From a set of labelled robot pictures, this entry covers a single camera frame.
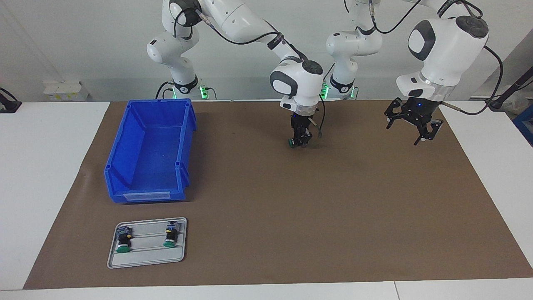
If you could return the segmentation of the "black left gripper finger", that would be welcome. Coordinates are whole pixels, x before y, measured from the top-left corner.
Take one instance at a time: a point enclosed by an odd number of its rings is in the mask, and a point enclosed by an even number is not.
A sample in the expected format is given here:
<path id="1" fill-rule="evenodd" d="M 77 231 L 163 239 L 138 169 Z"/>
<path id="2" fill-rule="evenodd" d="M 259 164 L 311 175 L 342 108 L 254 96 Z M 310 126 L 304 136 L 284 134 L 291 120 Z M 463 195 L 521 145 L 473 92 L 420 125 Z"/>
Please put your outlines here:
<path id="1" fill-rule="evenodd" d="M 424 120 L 416 120 L 415 126 L 418 129 L 419 136 L 413 143 L 414 146 L 417 146 L 420 142 L 424 142 L 426 140 L 433 140 L 438 131 L 441 129 L 441 126 L 443 125 L 443 120 L 434 119 L 432 118 L 428 122 L 425 122 Z"/>
<path id="2" fill-rule="evenodd" d="M 389 104 L 388 108 L 385 110 L 385 116 L 388 120 L 388 125 L 386 126 L 387 129 L 392 127 L 395 120 L 405 118 L 407 114 L 405 113 L 403 105 L 404 103 L 401 99 L 394 99 Z"/>

